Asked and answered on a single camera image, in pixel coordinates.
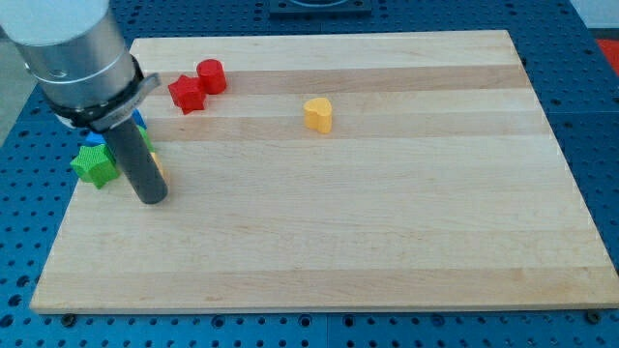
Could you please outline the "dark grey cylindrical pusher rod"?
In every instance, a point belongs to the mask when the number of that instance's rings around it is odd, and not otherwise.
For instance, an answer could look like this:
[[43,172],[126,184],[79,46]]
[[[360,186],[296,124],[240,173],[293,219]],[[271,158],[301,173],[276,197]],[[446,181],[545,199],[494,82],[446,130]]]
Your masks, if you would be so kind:
[[144,204],[163,201],[167,184],[133,117],[104,132],[103,138],[138,199]]

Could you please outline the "black grey rod mounting clamp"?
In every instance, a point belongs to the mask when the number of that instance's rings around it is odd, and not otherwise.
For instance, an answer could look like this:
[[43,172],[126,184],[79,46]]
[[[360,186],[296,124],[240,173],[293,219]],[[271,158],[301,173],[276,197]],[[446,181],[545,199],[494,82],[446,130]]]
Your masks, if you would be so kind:
[[144,75],[138,61],[132,56],[135,75],[129,85],[108,101],[87,107],[68,107],[60,105],[50,97],[45,97],[50,109],[73,128],[87,128],[95,132],[105,132],[125,122],[133,110],[145,100],[146,96],[161,85],[158,73]]

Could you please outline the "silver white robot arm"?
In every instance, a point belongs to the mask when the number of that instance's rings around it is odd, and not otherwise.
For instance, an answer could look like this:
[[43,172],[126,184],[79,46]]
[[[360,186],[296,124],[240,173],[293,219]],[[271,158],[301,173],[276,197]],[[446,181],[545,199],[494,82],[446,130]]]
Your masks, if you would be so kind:
[[133,119],[161,84],[144,74],[108,0],[1,0],[1,28],[60,118],[103,136],[137,197],[164,200],[168,187]]

